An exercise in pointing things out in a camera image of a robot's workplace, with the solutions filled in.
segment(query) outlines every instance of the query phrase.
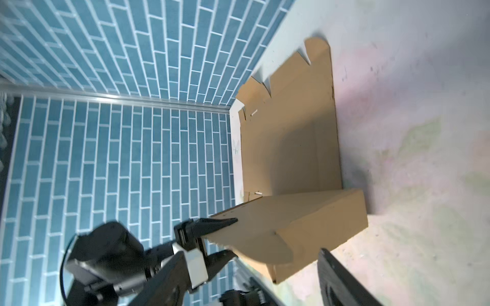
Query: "cardboard box lid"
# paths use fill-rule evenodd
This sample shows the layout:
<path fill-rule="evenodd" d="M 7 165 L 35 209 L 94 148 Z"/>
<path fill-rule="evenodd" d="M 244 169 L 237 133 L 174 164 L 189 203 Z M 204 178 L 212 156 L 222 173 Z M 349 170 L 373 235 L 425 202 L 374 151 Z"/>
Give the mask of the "cardboard box lid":
<path fill-rule="evenodd" d="M 253 78 L 238 92 L 245 200 L 342 188 L 330 48 L 320 38 L 305 46 L 311 65 L 293 54 L 271 95 Z"/>
<path fill-rule="evenodd" d="M 360 189 L 266 196 L 213 216 L 230 217 L 238 222 L 206 238 L 274 282 L 315 261 L 320 248 L 333 250 L 368 226 Z"/>

